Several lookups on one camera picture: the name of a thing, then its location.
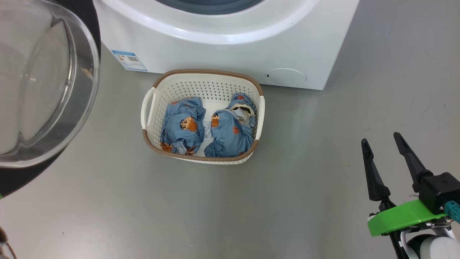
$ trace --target garment tag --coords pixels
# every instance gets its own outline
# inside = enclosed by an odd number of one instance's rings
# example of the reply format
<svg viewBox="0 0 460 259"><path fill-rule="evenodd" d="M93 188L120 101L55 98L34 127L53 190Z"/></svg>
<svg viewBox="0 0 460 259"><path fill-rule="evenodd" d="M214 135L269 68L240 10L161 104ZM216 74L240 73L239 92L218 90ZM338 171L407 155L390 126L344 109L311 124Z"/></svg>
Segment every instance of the garment tag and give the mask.
<svg viewBox="0 0 460 259"><path fill-rule="evenodd" d="M204 138L212 139L213 136L211 135L211 121L203 120L203 126L204 126Z"/></svg>

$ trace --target gray floor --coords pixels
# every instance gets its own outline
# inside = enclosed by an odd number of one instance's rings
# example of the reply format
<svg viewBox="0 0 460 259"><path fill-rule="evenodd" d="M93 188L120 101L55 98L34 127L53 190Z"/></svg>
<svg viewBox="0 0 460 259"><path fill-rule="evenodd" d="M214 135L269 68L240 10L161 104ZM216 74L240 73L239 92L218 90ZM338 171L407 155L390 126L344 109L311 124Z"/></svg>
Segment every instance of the gray floor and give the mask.
<svg viewBox="0 0 460 259"><path fill-rule="evenodd" d="M236 166L162 157L145 145L142 98L156 75L107 49L82 131L3 199L19 258L395 258L371 238L360 140L397 204L412 194L392 134L426 167L460 178L460 2L362 0L324 91L264 87L253 157Z"/></svg>

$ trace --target basket handle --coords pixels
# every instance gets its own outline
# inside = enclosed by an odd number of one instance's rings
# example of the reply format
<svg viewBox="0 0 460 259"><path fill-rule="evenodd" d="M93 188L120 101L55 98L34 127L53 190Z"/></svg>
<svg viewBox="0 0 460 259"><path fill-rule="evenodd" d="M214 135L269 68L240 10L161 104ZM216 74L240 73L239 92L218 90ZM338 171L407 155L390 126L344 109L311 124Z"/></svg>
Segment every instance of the basket handle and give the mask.
<svg viewBox="0 0 460 259"><path fill-rule="evenodd" d="M141 125L142 125L142 129L147 129L147 126L150 124L150 119L152 117L152 113L153 113L153 107L154 107L154 104L155 104L155 98L156 98L156 92L155 92L156 88L152 87L144 96L144 100L142 102L142 106L141 106ZM149 120L148 120L148 123L146 124L145 123L145 115L146 115L146 109L147 109L147 103L149 102L150 98L152 98L152 104L150 105L150 116L149 116Z"/></svg>
<svg viewBox="0 0 460 259"><path fill-rule="evenodd" d="M265 117L265 98L262 95L259 101L259 115L257 116L256 140L259 140L260 135L262 134L262 127L264 125L264 117Z"/></svg>

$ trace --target brown basket rim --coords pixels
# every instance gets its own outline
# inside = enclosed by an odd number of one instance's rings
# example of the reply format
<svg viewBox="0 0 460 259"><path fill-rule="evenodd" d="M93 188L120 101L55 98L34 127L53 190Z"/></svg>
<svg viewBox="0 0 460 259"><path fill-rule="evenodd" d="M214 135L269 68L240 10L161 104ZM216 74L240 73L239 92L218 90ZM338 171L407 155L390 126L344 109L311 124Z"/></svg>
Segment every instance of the brown basket rim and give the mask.
<svg viewBox="0 0 460 259"><path fill-rule="evenodd" d="M257 91L259 92L260 96L264 96L264 92L262 88L260 87L260 84L252 77L239 74L239 73L234 73L234 72L228 72L228 71L220 71L220 70L211 70L211 69L177 69L177 70L171 70L166 73L164 73L161 77L159 77L155 83L153 84L154 88L157 88L158 85L167 77L176 75L176 74L211 74L211 75L221 75L221 76L230 76L230 77L237 77L241 79L248 80L251 82L256 88ZM186 159L186 160L195 160L195 161L207 161L207 162L235 162L242 160L252 154L254 152L254 149L257 147L259 141L254 140L252 146L248 151L245 153L236 156L236 157L225 157L225 158L211 158L211 157L198 157L198 156L190 156L190 155L181 155L181 154L176 154L176 153L170 153L166 152L164 150L161 150L157 147L155 147L152 142L150 142L149 135L146 129L142 129L142 135L144 136L144 141L147 144L147 146L150 147L153 151L169 156L169 157L174 157L174 158L179 158L179 159Z"/></svg>

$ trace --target transparent glass bowl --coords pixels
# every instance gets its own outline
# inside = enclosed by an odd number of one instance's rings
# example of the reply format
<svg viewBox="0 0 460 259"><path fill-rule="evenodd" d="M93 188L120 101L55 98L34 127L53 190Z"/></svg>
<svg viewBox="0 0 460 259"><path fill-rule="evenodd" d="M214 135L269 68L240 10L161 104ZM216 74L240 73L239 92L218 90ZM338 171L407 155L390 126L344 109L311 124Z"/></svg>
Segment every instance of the transparent glass bowl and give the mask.
<svg viewBox="0 0 460 259"><path fill-rule="evenodd" d="M98 87L98 50L62 6L1 3L0 167L29 167L61 151L84 124Z"/></svg>

